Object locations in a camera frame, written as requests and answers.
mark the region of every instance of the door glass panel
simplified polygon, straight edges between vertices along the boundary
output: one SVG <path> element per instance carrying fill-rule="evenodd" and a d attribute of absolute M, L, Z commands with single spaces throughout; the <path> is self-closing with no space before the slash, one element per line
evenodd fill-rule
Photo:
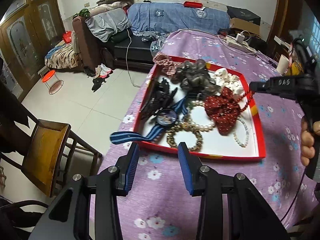
<path fill-rule="evenodd" d="M 19 8 L 21 8 L 25 4 L 26 4 L 26 0 L 15 0 L 10 5 L 10 7 L 8 8 L 4 16 L 2 17 L 0 24 L 3 23 L 4 20 L 6 20 L 10 15 L 12 15 L 15 11 L 17 11 Z"/>
<path fill-rule="evenodd" d="M 32 45 L 23 16 L 7 27 L 7 34 L 18 62 L 27 76 L 33 78 L 39 68 L 37 64 L 39 57 Z"/>
<path fill-rule="evenodd" d="M 55 46 L 57 44 L 57 31 L 54 26 L 52 15 L 50 11 L 49 3 L 43 3 L 38 6 L 39 15 L 41 18 L 42 27 L 45 30 L 45 34 L 48 40 L 51 43 L 51 46 Z"/>
<path fill-rule="evenodd" d="M 11 70 L 8 68 L 6 61 L 4 60 L 3 66 L 2 66 L 2 74 L 0 75 L 0 81 L 6 85 L 6 87 L 13 93 L 17 98 L 21 95 L 23 92 L 23 89 L 18 84 L 16 79 L 11 73 Z"/>

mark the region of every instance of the hand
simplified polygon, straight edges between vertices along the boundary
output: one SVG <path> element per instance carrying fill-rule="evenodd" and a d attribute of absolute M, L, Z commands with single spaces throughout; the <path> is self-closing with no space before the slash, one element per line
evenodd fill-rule
<path fill-rule="evenodd" d="M 307 131 L 308 123 L 305 117 L 301 119 L 301 163 L 303 166 L 308 166 L 310 159 L 315 156 L 313 144 L 315 139 L 311 133 Z M 320 121 L 313 124 L 313 130 L 316 135 L 320 135 Z"/>

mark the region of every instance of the watch face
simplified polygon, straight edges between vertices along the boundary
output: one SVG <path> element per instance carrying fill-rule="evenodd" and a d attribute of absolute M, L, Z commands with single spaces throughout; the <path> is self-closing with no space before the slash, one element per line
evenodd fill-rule
<path fill-rule="evenodd" d="M 157 123 L 163 126 L 169 126 L 176 122 L 177 114 L 171 109 L 163 109 L 157 115 Z"/>

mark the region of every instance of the black box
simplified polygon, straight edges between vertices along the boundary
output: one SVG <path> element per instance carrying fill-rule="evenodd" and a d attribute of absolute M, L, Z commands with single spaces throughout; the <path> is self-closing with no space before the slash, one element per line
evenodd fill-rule
<path fill-rule="evenodd" d="M 261 18 L 254 14 L 253 12 L 247 9 L 235 8 L 231 6 L 227 6 L 228 8 L 228 15 L 230 18 L 238 18 L 241 20 L 245 20 L 247 22 L 254 23 L 256 25 L 260 25 Z"/>

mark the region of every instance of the bracelet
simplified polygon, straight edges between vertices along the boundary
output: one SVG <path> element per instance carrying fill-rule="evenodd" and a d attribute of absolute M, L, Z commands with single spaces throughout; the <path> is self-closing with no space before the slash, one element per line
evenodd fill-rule
<path fill-rule="evenodd" d="M 233 138 L 235 139 L 235 141 L 237 142 L 237 144 L 241 147 L 247 147 L 248 145 L 248 140 L 249 140 L 249 130 L 248 130 L 248 126 L 245 124 L 245 121 L 242 120 L 240 117 L 237 117 L 237 120 L 239 120 L 245 129 L 245 143 L 242 143 L 239 141 L 238 136 L 236 134 L 236 129 L 233 131 Z"/>
<path fill-rule="evenodd" d="M 188 148 L 189 151 L 196 152 L 197 150 L 201 149 L 202 141 L 203 141 L 201 133 L 199 132 L 198 129 L 192 127 L 187 122 L 179 123 L 171 127 L 170 130 L 167 131 L 167 143 L 170 145 L 171 148 L 178 148 L 178 145 L 176 144 L 173 136 L 176 134 L 176 132 L 181 130 L 190 131 L 196 136 L 196 139 L 197 139 L 196 145 L 193 146 L 192 148 Z"/>
<path fill-rule="evenodd" d="M 188 113 L 187 113 L 186 116 L 185 116 L 185 120 L 186 120 L 192 127 L 196 128 L 197 130 L 209 132 L 210 130 L 212 130 L 212 129 L 215 127 L 214 121 L 211 121 L 210 124 L 208 124 L 208 125 L 199 125 L 199 124 L 193 122 L 193 120 L 191 119 L 190 110 L 191 110 L 193 107 L 195 107 L 195 106 L 203 106 L 203 107 L 204 107 L 204 102 L 203 102 L 203 101 L 199 101 L 199 100 L 191 101 L 191 102 L 189 103 L 189 106 L 187 107 Z"/>

